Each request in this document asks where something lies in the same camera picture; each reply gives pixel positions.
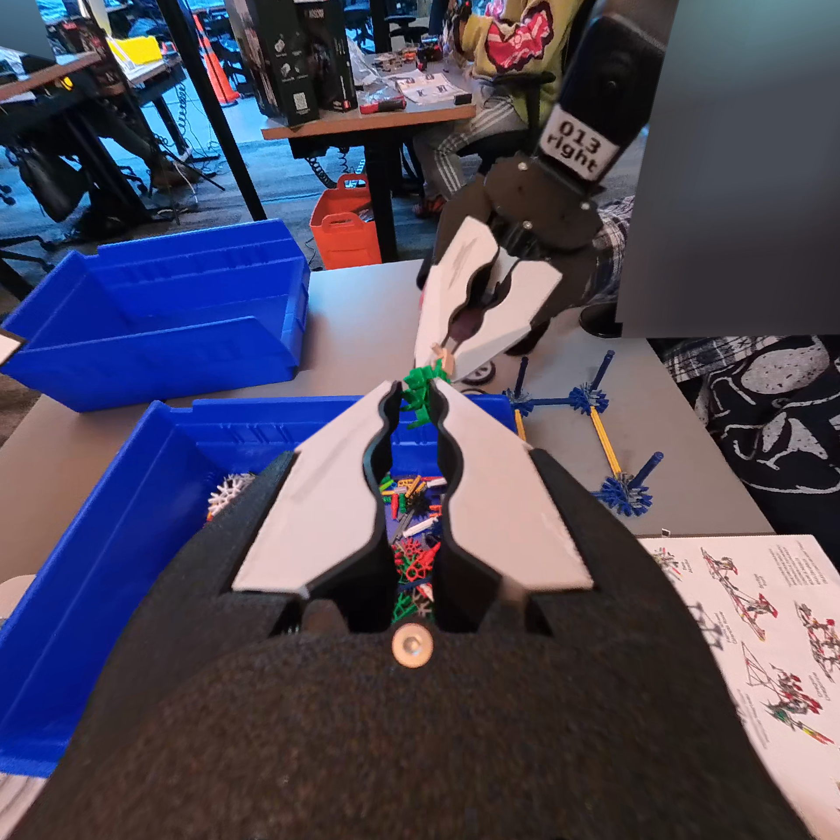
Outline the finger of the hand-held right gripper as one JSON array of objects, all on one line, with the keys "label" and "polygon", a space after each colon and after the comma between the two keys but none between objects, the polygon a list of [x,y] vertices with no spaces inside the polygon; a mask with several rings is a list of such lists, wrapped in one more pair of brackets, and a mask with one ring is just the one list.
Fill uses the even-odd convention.
[{"label": "finger of the hand-held right gripper", "polygon": [[485,308],[466,308],[449,332],[458,382],[524,339],[563,275],[547,262],[520,260],[498,287],[500,298]]},{"label": "finger of the hand-held right gripper", "polygon": [[[467,216],[443,256],[430,267],[423,289],[414,348],[414,367],[431,366],[438,358],[436,348],[449,351],[455,359],[453,375],[468,375],[505,350],[501,338],[491,338],[489,317],[484,314],[489,296],[507,273],[507,253],[500,248],[487,224]],[[478,330],[468,339],[455,339],[456,317],[478,292]]]}]

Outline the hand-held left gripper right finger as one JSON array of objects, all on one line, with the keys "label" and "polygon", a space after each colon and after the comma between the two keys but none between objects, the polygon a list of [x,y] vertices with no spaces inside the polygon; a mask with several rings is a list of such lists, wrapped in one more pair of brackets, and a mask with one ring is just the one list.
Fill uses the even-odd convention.
[{"label": "hand-held left gripper right finger", "polygon": [[431,384],[446,479],[436,571],[487,574],[527,593],[586,592],[591,573],[532,459],[533,448],[445,381]]}]

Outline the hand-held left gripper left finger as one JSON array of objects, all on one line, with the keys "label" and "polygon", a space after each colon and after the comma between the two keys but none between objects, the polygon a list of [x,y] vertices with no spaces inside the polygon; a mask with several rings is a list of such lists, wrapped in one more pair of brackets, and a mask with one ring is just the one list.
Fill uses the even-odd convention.
[{"label": "hand-held left gripper left finger", "polygon": [[382,513],[371,457],[389,443],[384,381],[296,447],[287,476],[233,581],[234,592],[314,596],[352,556],[375,543]]}]

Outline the pile of colourful toy pieces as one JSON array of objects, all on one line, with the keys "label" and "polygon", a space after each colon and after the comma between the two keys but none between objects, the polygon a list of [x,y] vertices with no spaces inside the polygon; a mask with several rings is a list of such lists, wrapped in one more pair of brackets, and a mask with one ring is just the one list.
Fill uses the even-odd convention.
[{"label": "pile of colourful toy pieces", "polygon": [[380,483],[388,540],[398,575],[392,622],[414,616],[430,618],[434,592],[432,570],[437,556],[446,480],[442,476],[386,474]]}]

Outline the green toy connector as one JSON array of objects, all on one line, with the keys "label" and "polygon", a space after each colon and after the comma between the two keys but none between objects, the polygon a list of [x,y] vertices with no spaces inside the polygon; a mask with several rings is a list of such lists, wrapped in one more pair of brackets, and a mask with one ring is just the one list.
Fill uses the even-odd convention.
[{"label": "green toy connector", "polygon": [[418,366],[410,370],[404,377],[401,413],[413,413],[414,420],[408,424],[408,429],[415,429],[431,423],[429,416],[429,388],[433,380],[451,382],[451,377],[445,368],[444,360],[439,358],[432,365]]}]

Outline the blue bin with white label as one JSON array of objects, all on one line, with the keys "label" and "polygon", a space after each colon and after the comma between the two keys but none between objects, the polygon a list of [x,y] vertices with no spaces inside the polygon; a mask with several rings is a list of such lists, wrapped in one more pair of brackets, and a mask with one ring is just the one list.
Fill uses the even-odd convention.
[{"label": "blue bin with white label", "polygon": [[222,479],[259,473],[358,399],[150,405],[3,625],[3,773],[54,771],[117,638]]}]

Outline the person's right forearm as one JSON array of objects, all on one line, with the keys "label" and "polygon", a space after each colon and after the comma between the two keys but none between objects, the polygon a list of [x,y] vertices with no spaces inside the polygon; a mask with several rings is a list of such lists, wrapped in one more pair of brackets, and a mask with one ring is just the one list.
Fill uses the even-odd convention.
[{"label": "person's right forearm", "polygon": [[596,267],[584,294],[584,305],[617,299],[634,199],[635,195],[626,196],[598,210],[602,228],[594,239]]}]

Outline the orange bag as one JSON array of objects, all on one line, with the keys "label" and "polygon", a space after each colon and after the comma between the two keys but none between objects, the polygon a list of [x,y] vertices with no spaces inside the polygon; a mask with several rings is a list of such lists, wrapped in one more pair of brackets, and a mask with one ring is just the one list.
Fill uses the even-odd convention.
[{"label": "orange bag", "polygon": [[382,263],[366,174],[343,174],[318,199],[310,219],[326,270]]},{"label": "orange bag", "polygon": [[211,42],[205,34],[199,17],[196,14],[192,17],[196,27],[196,35],[202,62],[211,81],[214,95],[221,107],[233,107],[238,104],[240,95],[231,87],[228,78],[224,73],[224,69],[222,68],[221,63],[211,46]]}]

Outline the wooden desk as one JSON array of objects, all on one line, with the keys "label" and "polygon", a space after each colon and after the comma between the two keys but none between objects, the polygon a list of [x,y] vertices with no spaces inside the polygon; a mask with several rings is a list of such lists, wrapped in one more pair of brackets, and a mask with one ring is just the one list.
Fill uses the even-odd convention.
[{"label": "wooden desk", "polygon": [[445,100],[436,103],[409,102],[404,110],[362,114],[322,111],[321,118],[288,127],[268,119],[261,128],[263,140],[286,140],[295,158],[313,156],[321,148],[362,147],[366,174],[371,188],[371,202],[382,260],[399,260],[392,209],[392,195],[400,183],[402,170],[397,164],[403,144],[426,126],[471,119],[476,114],[476,85],[457,70],[441,66],[453,85],[464,91],[470,101]]}]

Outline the blue plastic bin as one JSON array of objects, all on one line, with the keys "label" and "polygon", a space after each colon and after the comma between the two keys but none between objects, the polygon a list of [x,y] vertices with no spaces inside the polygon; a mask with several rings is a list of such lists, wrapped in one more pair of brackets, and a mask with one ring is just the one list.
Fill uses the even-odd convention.
[{"label": "blue plastic bin", "polygon": [[309,278],[279,219],[73,251],[3,322],[2,372],[78,413],[287,382]]}]

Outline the person's dark printed shirt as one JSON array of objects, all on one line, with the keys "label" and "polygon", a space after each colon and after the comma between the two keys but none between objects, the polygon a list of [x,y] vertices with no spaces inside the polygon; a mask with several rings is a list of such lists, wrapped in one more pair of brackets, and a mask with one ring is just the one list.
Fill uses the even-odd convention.
[{"label": "person's dark printed shirt", "polygon": [[649,343],[773,530],[838,568],[838,335]]}]

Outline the black cardboard boxes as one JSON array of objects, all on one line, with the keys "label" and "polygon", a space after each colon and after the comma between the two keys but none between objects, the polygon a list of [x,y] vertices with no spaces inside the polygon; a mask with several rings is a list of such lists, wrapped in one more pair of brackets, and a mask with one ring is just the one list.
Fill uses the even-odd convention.
[{"label": "black cardboard boxes", "polygon": [[288,127],[358,108],[338,1],[226,1],[259,110]]}]

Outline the toy instruction sheet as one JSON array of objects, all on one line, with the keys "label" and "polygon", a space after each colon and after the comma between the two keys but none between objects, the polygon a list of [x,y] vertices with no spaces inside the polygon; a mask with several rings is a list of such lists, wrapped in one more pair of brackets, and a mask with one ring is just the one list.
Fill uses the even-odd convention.
[{"label": "toy instruction sheet", "polygon": [[761,760],[839,837],[839,577],[812,535],[641,538],[707,640]]}]

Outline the black metal post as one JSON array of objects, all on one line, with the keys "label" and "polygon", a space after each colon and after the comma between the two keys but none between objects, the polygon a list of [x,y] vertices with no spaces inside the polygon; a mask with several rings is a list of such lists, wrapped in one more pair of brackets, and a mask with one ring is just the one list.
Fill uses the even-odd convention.
[{"label": "black metal post", "polygon": [[199,49],[199,39],[192,16],[186,5],[179,1],[157,1],[161,15],[170,31],[187,75],[192,81],[196,94],[203,105],[206,117],[213,129],[216,140],[234,177],[236,186],[245,200],[252,219],[266,221],[266,211],[259,200],[258,193],[251,180],[249,170],[240,153],[235,137],[224,116],[223,108],[217,101],[216,94],[207,74]]}]

